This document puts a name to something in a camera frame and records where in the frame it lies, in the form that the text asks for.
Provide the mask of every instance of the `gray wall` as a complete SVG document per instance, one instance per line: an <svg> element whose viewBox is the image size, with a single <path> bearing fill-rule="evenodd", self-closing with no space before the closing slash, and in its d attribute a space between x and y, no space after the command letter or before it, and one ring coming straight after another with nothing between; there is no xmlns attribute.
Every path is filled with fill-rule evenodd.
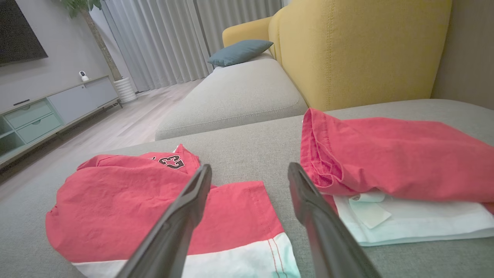
<svg viewBox="0 0 494 278"><path fill-rule="evenodd" d="M71 19L59 0L16 0L48 58L0 67L0 111L110 73L81 16Z"/></svg>
<svg viewBox="0 0 494 278"><path fill-rule="evenodd" d="M432 94L494 109L494 1L453 0Z"/></svg>

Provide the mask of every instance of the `white camera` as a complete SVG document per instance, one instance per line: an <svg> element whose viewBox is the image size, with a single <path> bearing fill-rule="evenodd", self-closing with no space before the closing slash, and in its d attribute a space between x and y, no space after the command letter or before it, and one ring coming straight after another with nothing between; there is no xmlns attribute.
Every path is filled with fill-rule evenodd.
<svg viewBox="0 0 494 278"><path fill-rule="evenodd" d="M86 73L84 71L79 72L79 76L82 78L82 81L88 81L89 77L87 77Z"/></svg>

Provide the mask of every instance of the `yellow armchair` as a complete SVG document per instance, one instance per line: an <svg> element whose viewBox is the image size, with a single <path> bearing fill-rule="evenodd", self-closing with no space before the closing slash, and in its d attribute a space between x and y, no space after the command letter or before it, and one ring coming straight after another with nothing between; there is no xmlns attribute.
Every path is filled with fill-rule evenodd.
<svg viewBox="0 0 494 278"><path fill-rule="evenodd" d="M451 0L292 0L227 28L225 46L270 40L307 105L319 110L429 98Z"/></svg>

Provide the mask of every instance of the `television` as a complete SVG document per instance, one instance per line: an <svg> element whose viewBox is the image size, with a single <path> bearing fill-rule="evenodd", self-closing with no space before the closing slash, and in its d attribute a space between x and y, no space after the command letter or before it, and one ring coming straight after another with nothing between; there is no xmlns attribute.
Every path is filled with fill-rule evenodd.
<svg viewBox="0 0 494 278"><path fill-rule="evenodd" d="M0 66L46 57L15 0L0 0Z"/></svg>

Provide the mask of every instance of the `curtain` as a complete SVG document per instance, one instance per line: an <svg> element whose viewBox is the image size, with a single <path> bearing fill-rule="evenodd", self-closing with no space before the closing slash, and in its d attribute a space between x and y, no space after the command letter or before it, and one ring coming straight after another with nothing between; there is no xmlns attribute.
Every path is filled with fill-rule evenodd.
<svg viewBox="0 0 494 278"><path fill-rule="evenodd" d="M206 77L224 29L272 16L281 0L106 0L108 25L139 91Z"/></svg>

